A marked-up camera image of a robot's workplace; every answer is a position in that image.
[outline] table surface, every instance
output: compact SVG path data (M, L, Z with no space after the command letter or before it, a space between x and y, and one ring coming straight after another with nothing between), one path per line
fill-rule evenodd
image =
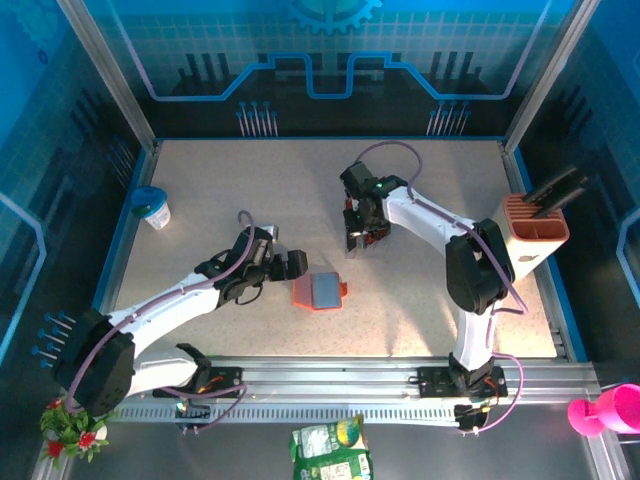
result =
M444 259L401 227L356 258L344 251L344 192L338 176L374 140L165 141L152 184L169 199L171 222L142 222L118 294L117 308L179 282L200 262L230 248L236 216L280 227L276 252L302 249L312 272L336 271L349 285L341 310L294 307L290 282L265 284L247 306L225 305L171 332L209 355L443 356L455 344L456 307L445 285ZM411 140L425 159L415 188L461 216L490 217L509 193L495 141ZM398 146L365 157L379 176L409 178L416 160ZM552 357L555 348L533 275L516 283L526 317L501 315L497 351ZM253 292L246 292L251 298ZM515 306L508 298L505 306Z

